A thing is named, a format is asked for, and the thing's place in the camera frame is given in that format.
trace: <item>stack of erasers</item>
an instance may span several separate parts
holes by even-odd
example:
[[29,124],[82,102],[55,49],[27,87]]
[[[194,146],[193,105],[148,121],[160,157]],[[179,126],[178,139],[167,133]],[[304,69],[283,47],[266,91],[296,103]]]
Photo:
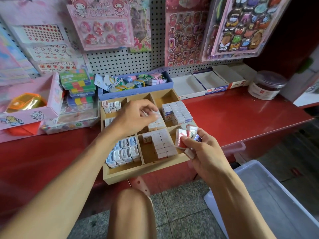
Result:
[[160,112],[153,112],[158,114],[158,119],[148,125],[149,132],[165,128],[165,123],[162,116],[160,115]]
[[114,119],[115,119],[115,117],[111,117],[111,118],[106,118],[106,119],[104,119],[104,128],[106,128],[107,126],[109,126]]
[[112,152],[108,155],[105,163],[110,168],[116,168],[127,163],[140,161],[136,137],[125,138],[118,141]]
[[177,155],[178,152],[174,147],[174,143],[166,129],[160,129],[152,132],[143,133],[143,142],[152,142],[156,150],[157,157],[166,158]]
[[163,118],[165,121],[171,120],[174,125],[188,123],[193,120],[193,117],[182,101],[163,104]]
[[187,148],[187,146],[181,141],[182,136],[186,136],[198,142],[202,142],[201,137],[198,136],[197,134],[197,127],[192,125],[187,125],[186,130],[178,128],[176,130],[176,140],[175,140],[175,147],[179,149],[184,149],[185,150],[184,153],[190,159],[194,159],[196,153],[192,149]]
[[102,107],[105,113],[111,113],[119,111],[122,108],[122,105],[120,101],[110,103],[108,101],[102,101]]

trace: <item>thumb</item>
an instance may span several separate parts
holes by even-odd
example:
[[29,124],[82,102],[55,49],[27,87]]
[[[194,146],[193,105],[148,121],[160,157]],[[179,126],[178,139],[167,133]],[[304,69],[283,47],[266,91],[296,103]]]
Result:
[[152,113],[146,117],[143,117],[143,119],[147,122],[147,124],[150,124],[158,119],[158,115],[156,113]]
[[201,150],[201,143],[197,142],[191,138],[188,138],[186,136],[181,137],[182,142],[189,148],[195,149],[195,151]]

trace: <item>blue box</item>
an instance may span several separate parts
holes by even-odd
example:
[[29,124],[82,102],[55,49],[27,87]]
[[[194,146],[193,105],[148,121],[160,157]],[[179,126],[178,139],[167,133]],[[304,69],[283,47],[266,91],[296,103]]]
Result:
[[[138,76],[141,74],[145,74],[145,72],[134,73],[134,74],[129,74],[129,75],[121,75],[121,76],[117,76],[117,77],[124,78],[126,76]],[[167,71],[163,72],[162,76],[167,79],[167,82],[164,84],[159,84],[159,85],[149,85],[149,86],[142,87],[142,88],[122,90],[122,91],[118,91],[118,92],[110,92],[110,93],[105,93],[105,94],[103,93],[104,90],[102,88],[98,88],[99,99],[101,101],[105,101],[105,100],[110,100],[110,99],[114,99],[114,98],[120,98],[120,97],[124,97],[124,96],[133,96],[133,95],[137,95],[137,94],[141,94],[141,93],[148,93],[148,92],[157,91],[157,90],[173,89],[174,82],[172,81],[172,78],[169,76]]]

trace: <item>red counter surface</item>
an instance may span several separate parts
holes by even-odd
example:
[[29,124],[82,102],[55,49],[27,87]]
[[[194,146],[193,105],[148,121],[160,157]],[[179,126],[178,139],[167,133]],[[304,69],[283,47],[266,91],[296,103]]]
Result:
[[[272,101],[258,100],[249,95],[247,87],[183,102],[197,125],[215,136],[224,150],[232,150],[243,141],[244,152],[252,158],[262,155],[291,132],[287,128],[312,119],[281,96]],[[0,224],[70,165],[99,131],[96,126],[0,144]],[[98,176],[96,184],[102,183],[103,189],[89,196],[81,217],[108,209],[115,194],[124,188],[133,186],[154,194],[187,183],[195,175],[188,161],[112,186],[104,185]]]

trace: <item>jar lid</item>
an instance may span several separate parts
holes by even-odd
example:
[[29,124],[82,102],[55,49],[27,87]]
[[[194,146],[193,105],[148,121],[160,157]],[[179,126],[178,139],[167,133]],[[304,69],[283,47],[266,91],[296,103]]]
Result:
[[258,71],[255,80],[271,88],[283,88],[287,84],[284,76],[267,70]]

